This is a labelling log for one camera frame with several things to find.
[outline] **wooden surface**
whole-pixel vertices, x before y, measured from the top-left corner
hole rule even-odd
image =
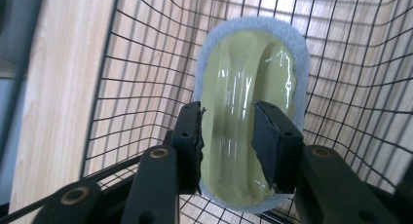
[[[113,0],[43,0],[31,50],[11,212],[79,178],[112,6]]]
[[[411,19],[397,18],[389,23],[404,11],[403,6],[409,6],[409,0],[400,0],[397,4],[383,0],[377,17],[380,0],[359,0],[363,4],[357,7],[356,0],[340,0],[337,5],[334,5],[335,0],[299,0],[297,6],[294,5],[295,0],[172,0],[173,4],[169,0],[123,1],[125,4],[121,10],[141,23],[134,23],[126,16],[119,17],[116,32],[138,43],[131,45],[125,40],[114,39],[109,53],[136,61],[140,64],[139,73],[134,71],[136,62],[108,63],[104,74],[107,78],[130,80],[122,84],[107,82],[100,91],[101,96],[161,95],[188,102],[190,92],[174,95],[171,87],[178,85],[192,90],[194,79],[188,76],[178,80],[175,70],[185,69],[183,72],[194,75],[195,59],[207,31],[222,20],[239,17],[241,13],[257,16],[258,9],[259,16],[271,17],[277,9],[276,17],[288,22],[295,14],[292,25],[307,36],[307,46],[312,55],[307,91],[314,96],[308,98],[306,143],[334,147],[346,156],[346,162],[352,164],[360,177],[392,191],[390,184],[380,181],[377,171],[397,182],[411,155],[375,139],[383,138],[413,150],[409,143],[412,136],[406,133],[411,124],[403,120],[404,115],[392,115],[387,111],[408,111],[411,94],[403,93],[402,88],[389,90],[387,86],[378,91],[376,87],[377,84],[407,77],[408,69],[398,71],[397,68],[399,65],[411,67],[413,61],[410,56],[403,64],[392,63],[386,68],[377,64],[403,56],[404,50],[411,46],[408,40],[411,31],[399,34],[396,29],[407,31],[409,23],[403,22],[411,22]],[[111,7],[112,0],[44,0],[28,74],[12,211],[79,177],[96,71]],[[401,37],[397,45],[392,41],[383,46],[387,39],[397,35]],[[141,83],[132,85],[136,79]],[[153,84],[142,84],[143,81]],[[399,99],[401,102],[386,102],[389,96],[403,97]],[[133,115],[110,119],[131,112],[131,106],[135,106],[135,112],[149,112],[138,116],[139,123]],[[106,134],[121,131],[128,125],[131,128],[156,123],[171,128],[173,120],[170,115],[176,115],[178,109],[173,108],[169,112],[168,100],[156,98],[134,99],[128,103],[115,103],[109,99],[102,101],[94,116],[110,120],[96,122],[94,126],[92,137],[102,137],[90,145],[88,155],[95,158],[88,162],[86,174],[153,145],[161,131],[159,128],[142,128],[128,133]],[[139,138],[148,139],[140,142],[140,146],[132,144],[115,150],[119,145]],[[365,156],[365,163],[360,161],[361,156]],[[285,208],[289,209],[289,204],[285,204]],[[200,212],[194,206],[186,206],[182,211],[189,216],[197,216]],[[182,220],[191,222],[187,217]]]

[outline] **screw hole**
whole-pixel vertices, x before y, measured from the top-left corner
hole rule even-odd
[[[151,157],[152,158],[163,158],[167,154],[168,154],[168,150],[163,149],[163,148],[159,148],[159,149],[155,149],[151,152]]]
[[[151,224],[156,221],[156,215],[153,211],[145,211],[139,215],[139,223]]]
[[[75,205],[81,202],[89,195],[89,188],[85,186],[76,187],[66,192],[60,199],[64,205]]]
[[[379,221],[379,218],[374,213],[367,210],[361,210],[358,216],[365,223],[378,223]]]
[[[313,152],[314,155],[316,155],[318,157],[321,157],[321,158],[331,157],[331,153],[328,150],[323,149],[323,148],[315,148],[315,149],[313,149],[312,152]]]

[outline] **sponge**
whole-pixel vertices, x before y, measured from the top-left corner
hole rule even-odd
[[[273,18],[219,24],[197,59],[194,100],[206,108],[201,189],[219,205],[259,213],[280,205],[251,147],[255,99],[303,129],[310,56],[301,34]]]

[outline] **wire basket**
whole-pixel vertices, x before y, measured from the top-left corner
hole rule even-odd
[[[83,177],[161,144],[191,101],[197,55],[220,22],[282,19],[311,54],[306,144],[336,150],[385,191],[412,160],[412,0],[116,0],[95,93]],[[100,181],[103,189],[137,166]],[[181,223],[300,223],[294,199],[261,214],[180,197]]]

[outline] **black wire mesh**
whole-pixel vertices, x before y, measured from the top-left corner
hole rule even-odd
[[[393,192],[413,155],[412,0],[117,0],[98,78],[83,176],[160,144],[191,101],[197,54],[219,22],[286,20],[311,54],[304,136]],[[135,168],[101,182],[108,187]],[[299,223],[293,198],[263,214],[182,196],[182,223]]]

